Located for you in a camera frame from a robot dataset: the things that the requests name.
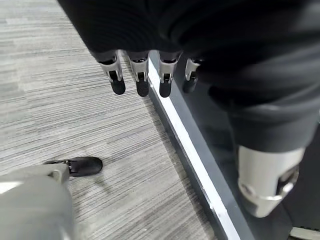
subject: floor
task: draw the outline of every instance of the floor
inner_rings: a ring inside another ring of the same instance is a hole
[[[80,240],[215,239],[148,97],[115,95],[54,0],[0,1],[0,174],[96,156],[70,180]]]

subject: white trim strip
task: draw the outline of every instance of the white trim strip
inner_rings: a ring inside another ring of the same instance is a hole
[[[159,74],[153,65],[152,61],[149,60],[149,80],[152,83],[152,88],[154,92],[156,92],[164,110],[167,114],[172,127],[182,144],[184,151],[186,152],[190,163],[192,164],[193,170],[197,175],[197,178],[202,185],[202,188],[205,190],[205,194],[207,197],[207,201],[209,202],[209,206],[212,211],[214,211],[219,218],[219,221],[223,227],[223,230],[229,240],[240,240],[238,232],[232,223],[230,216],[228,215],[227,209],[223,204],[217,189],[215,188],[214,184],[212,183],[207,170],[205,169],[197,150],[195,149],[189,134],[182,123],[171,99],[169,97],[163,98],[160,96],[159,93],[159,85],[160,85],[160,78]]]
[[[303,240],[319,240],[320,232],[309,229],[294,227],[290,232],[290,236]]]

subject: striped carpet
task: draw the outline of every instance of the striped carpet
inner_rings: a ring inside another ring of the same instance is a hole
[[[116,96],[54,0],[0,0],[0,174],[96,156],[70,180],[80,240],[214,239],[148,97]]]

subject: robotic arm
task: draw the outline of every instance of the robotic arm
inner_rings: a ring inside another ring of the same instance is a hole
[[[142,97],[150,50],[159,51],[164,98],[188,55],[183,90],[211,83],[208,94],[228,113],[251,214],[267,216],[290,192],[320,108],[317,0],[58,1],[118,95],[126,86],[117,50]]]

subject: black fabric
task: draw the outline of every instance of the black fabric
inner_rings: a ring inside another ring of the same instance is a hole
[[[199,81],[211,83],[208,94],[228,112],[239,144],[281,152],[311,141],[320,108],[319,0],[58,1],[98,62],[117,49],[182,50],[204,60]]]

